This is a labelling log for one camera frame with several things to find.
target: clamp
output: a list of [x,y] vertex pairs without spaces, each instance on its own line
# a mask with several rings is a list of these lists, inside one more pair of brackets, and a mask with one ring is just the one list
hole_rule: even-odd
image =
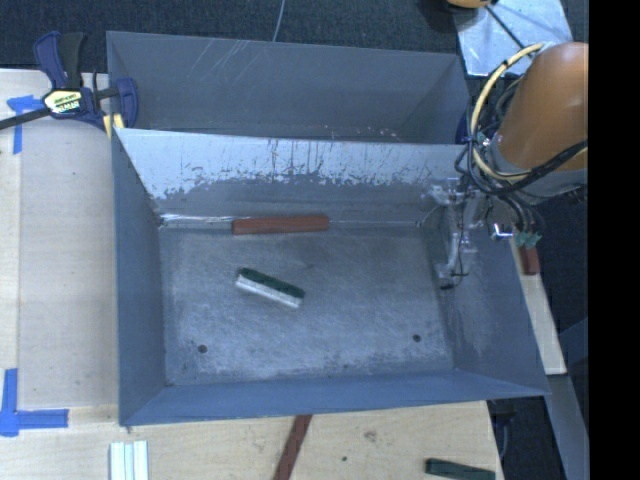
[[138,93],[132,78],[118,78],[114,87],[98,90],[94,74],[93,90],[84,87],[79,57],[85,39],[80,32],[63,35],[53,31],[35,42],[36,63],[49,78],[51,90],[41,98],[41,108],[0,121],[0,130],[51,116],[85,122],[109,133],[110,116],[100,108],[100,101],[116,96],[120,100],[122,124],[133,126],[138,116]]

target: cable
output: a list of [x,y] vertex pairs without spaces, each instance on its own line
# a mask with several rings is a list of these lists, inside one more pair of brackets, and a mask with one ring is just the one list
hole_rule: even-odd
[[285,5],[286,1],[287,0],[282,0],[280,2],[280,14],[278,15],[278,22],[276,24],[276,30],[273,33],[273,38],[271,39],[272,42],[276,41],[276,39],[278,37],[278,33],[280,32],[280,24],[282,23],[282,15],[284,14],[284,5]]

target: blue tape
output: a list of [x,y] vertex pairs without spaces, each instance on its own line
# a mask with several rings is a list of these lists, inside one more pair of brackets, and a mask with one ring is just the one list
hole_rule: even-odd
[[[17,98],[9,98],[7,105],[16,113],[20,115],[23,112],[29,112],[31,110],[40,110],[44,108],[44,103],[38,98],[34,98],[32,95],[19,96]],[[22,125],[16,126],[13,134],[13,154],[17,155],[22,151]]]
[[4,372],[2,408],[0,409],[0,436],[16,437],[20,430],[36,428],[66,428],[69,426],[69,409],[43,411],[18,411],[18,370]]

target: brown wooden stick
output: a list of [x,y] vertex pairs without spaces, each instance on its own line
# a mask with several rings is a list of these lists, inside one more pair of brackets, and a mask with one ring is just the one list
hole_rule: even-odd
[[303,233],[308,231],[326,231],[327,229],[329,229],[329,217],[326,215],[250,217],[247,219],[235,219],[231,223],[231,231],[234,235]]
[[540,273],[540,259],[538,258],[538,251],[535,247],[527,249],[526,247],[519,247],[520,263],[522,265],[522,273],[526,276],[534,276]]
[[302,448],[302,441],[304,441],[304,436],[307,434],[311,417],[311,414],[296,416],[273,480],[289,480],[291,478],[291,472],[298,458],[298,453],[300,453],[300,448]]

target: black floor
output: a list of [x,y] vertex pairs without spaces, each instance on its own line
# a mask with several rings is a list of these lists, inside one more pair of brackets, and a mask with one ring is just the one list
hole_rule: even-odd
[[[41,35],[84,32],[82,71],[106,72],[107,30],[271,40],[282,0],[0,0],[0,67],[34,67]],[[589,42],[589,0],[561,0],[575,41]],[[452,15],[440,0],[286,0],[278,41],[458,52]],[[469,80],[470,89],[477,81]],[[562,333],[587,316],[587,203],[538,208],[547,232],[538,246],[542,278]],[[588,424],[588,362],[572,368]],[[507,480],[563,480],[542,399],[514,402]]]

